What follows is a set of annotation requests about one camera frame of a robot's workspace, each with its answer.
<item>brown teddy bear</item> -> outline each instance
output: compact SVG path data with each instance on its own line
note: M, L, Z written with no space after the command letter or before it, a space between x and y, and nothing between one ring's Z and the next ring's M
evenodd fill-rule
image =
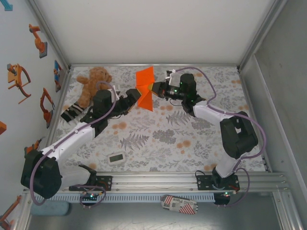
M90 78L85 76L78 76L77 81L83 84L83 89L81 96L78 100L78 104L81 108L85 109L90 105L90 101L97 93L98 89L96 88L96 83L98 81L111 82L112 76L107 72L103 67L94 67L90 70ZM105 84L100 84L100 90L107 90L108 87Z

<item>orange paper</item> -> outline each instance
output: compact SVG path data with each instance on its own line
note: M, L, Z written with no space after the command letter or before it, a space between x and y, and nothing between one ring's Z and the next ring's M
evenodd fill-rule
M138 100L138 106L144 109L153 111L153 98L152 92L148 89L148 86L154 83L154 68L149 67L147 69L136 72L136 89L140 92L141 97Z

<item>purple cable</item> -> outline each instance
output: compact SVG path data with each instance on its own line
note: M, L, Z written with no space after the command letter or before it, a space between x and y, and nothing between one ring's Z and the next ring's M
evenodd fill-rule
M114 98L116 98L116 92L115 92L114 88L112 87L112 85L109 84L108 82L101 80L101 81L97 82L96 87L98 86L98 84L101 84L101 83L102 83L102 84L106 84L107 86L109 86L109 87L112 89L112 91L113 91ZM85 127L88 127L88 126L90 126L90 125L92 125L92 124L94 124L94 123L96 123L96 122L98 122L98 121L100 121L100 120L106 118L106 117L112 112L112 110L114 109L115 104L116 104L116 100L114 100L114 102L113 102L113 104L112 104L110 110L109 110L105 115L103 115L102 117L98 118L98 119L95 120L95 121L92 121L92 122L89 123L89 124L86 124L86 125L84 125L84 126L81 126L81 127L78 128L77 130L80 131L80 130L84 129ZM67 137L65 137L65 138L64 138L63 140L61 140L58 144L56 144L56 145L54 146L54 149L57 149L61 144L63 144L66 140L68 140L68 139L69 139L71 136L73 136L74 134L75 134L75 132L70 133ZM33 190L34 176L35 176L35 173L36 173L36 171L37 171L39 165L43 162L43 160L44 160L50 153L52 153L52 149L49 150L44 156L42 156L42 158L40 158L40 159L38 160L38 162L36 163L36 165L34 166L34 168L33 168L33 170L32 170L32 174L31 174L31 177L30 177L30 194L31 194L31 198L32 198L32 200L33 200L33 203L36 204L37 206L42 205L46 200L44 199L41 203L39 203L39 202L36 200L35 195L34 195L34 190Z
M90 185L76 185L76 187L79 187L79 188L98 188L98 189L101 189L104 192L104 196L96 204L88 206L89 208L93 208L93 207L99 205L106 197L106 191L103 187L90 186ZM80 196L80 199L79 199L80 204L83 205L83 206L84 206L84 203L82 203L82 198L84 198L85 196L86 196L86 194Z
M239 170L243 170L243 171L246 173L246 176L248 177L248 186L247 186L247 188L246 188L246 191L245 191L245 193L244 193L244 195L242 196L241 199L239 199L238 201L236 201L236 202L234 202L234 203L232 203L232 204L230 204L230 205L224 205L224 207L232 207L232 206L235 206L235 205L239 204L242 200L245 199L245 197L246 197L247 194L248 194L249 186L250 186L250 178L249 178L248 171L247 171L246 169L244 169L244 168L237 168L237 169L236 169L236 172L238 172Z
M193 66L191 66L191 67L184 67L184 68L181 68L181 69L177 69L176 72L179 72L179 71L182 71L182 70L185 70L185 69L195 69L195 70L199 71L200 73L203 74L203 76L206 78L206 80L207 80L208 83L210 84L210 86L211 86L211 88L212 88L212 90L213 90L213 93L214 93L214 96L213 96L212 98L210 98L210 99L207 101L207 106L208 106L210 109L212 109L212 110L214 110L214 111L216 111L216 112L218 112L218 113L221 113L221 114L226 114L226 115L230 115L230 116L238 116L238 117L247 119L247 120L249 120L250 122L254 123L254 124L258 127L258 129L260 130L260 132L261 132L261 134L262 134L263 145L262 145L262 148L261 148L261 150L259 151L259 153L257 153L256 155L253 155L253 156L245 156L245 157L242 157L242 158L237 162L237 164L234 166L233 171L236 170L236 168L238 167L238 165L241 163L241 160L243 160L243 159L251 159L251 158L255 158L255 157L257 157L257 156L260 156L260 155L264 152L265 147L266 147L266 145L267 145L267 137L266 137L266 135L265 135L265 132L264 132L263 128L258 124L258 122L256 122L256 121L255 121L253 118L251 118L251 117L244 116L244 115L241 115L241 114L231 113L231 112L225 112L225 111L222 111L222 110L219 110L219 109L216 109L216 108L213 108L212 106L210 106L210 102L211 102L213 99L216 98L217 94L216 94L216 91L215 91L215 89L214 89L214 87L213 87L211 81L210 81L209 78L207 77L207 75L206 75L201 69L199 69L199 68L197 68L197 67L193 67Z

